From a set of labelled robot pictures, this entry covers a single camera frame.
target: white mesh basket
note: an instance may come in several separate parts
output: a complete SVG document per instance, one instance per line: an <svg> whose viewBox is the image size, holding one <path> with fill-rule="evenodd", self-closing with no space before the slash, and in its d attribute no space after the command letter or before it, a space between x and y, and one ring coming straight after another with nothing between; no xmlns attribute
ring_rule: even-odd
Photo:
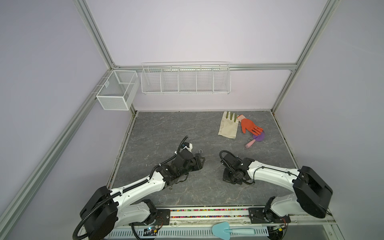
<svg viewBox="0 0 384 240"><path fill-rule="evenodd" d="M113 70L96 97L105 110L129 110L139 85L136 71Z"/></svg>
<svg viewBox="0 0 384 240"><path fill-rule="evenodd" d="M144 67L141 89L144 94L228 94L231 92L229 64Z"/></svg>

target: light blue trowel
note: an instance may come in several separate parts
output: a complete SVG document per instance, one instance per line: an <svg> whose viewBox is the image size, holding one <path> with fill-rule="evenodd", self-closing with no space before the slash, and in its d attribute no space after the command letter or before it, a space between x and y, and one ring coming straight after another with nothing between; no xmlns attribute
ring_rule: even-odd
<svg viewBox="0 0 384 240"><path fill-rule="evenodd" d="M229 240L231 233L244 234L244 235L255 235L256 232L253 228L229 228L228 222L222 222L212 227L212 233L223 240Z"/></svg>

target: orange rubber glove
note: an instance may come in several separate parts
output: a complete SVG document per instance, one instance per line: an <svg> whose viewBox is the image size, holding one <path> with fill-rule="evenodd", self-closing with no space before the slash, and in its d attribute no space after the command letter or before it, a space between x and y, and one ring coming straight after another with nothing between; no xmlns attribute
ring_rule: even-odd
<svg viewBox="0 0 384 240"><path fill-rule="evenodd" d="M263 131L261 127L256 126L251 120L245 118L244 115L238 116L237 119L241 122L241 129L243 133L245 133L245 130L248 130L252 134L258 136Z"/></svg>

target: purple trowel blade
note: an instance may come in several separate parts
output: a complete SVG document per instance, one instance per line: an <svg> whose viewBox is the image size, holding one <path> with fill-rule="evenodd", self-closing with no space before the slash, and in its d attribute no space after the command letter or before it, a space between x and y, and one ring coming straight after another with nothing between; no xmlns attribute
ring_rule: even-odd
<svg viewBox="0 0 384 240"><path fill-rule="evenodd" d="M264 131L262 131L262 132L260 133L260 135L258 135L258 136L253 135L253 139L255 139L255 141L257 141L257 142L261 142L261 141L263 141L264 137L265 137L265 133L264 133Z"/></svg>

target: robotic arm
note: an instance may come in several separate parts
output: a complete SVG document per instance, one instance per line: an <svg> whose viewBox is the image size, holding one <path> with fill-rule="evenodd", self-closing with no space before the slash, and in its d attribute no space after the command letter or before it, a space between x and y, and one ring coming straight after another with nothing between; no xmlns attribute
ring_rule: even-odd
<svg viewBox="0 0 384 240"><path fill-rule="evenodd" d="M160 191L168 186L177 184L183 175L203 168L205 158L199 153L192 154L192 144L185 142L187 136L180 143L175 155L156 165L151 173L140 180L123 187L108 190L100 187L80 212L81 222L73 232L72 238L80 240L100 240L107 236L113 228L134 222L144 222L150 225L155 222L157 209L150 200L134 202L148 194ZM86 234L78 236L84 225Z"/></svg>
<svg viewBox="0 0 384 240"><path fill-rule="evenodd" d="M225 150L219 155L221 163L226 167L223 174L225 182L252 185L255 180L262 180L293 192L283 197L271 197L264 209L251 208L252 223L281 223L282 218L288 214L305 212L317 218L325 217L333 191L310 167L275 167L249 158L240 159Z"/></svg>

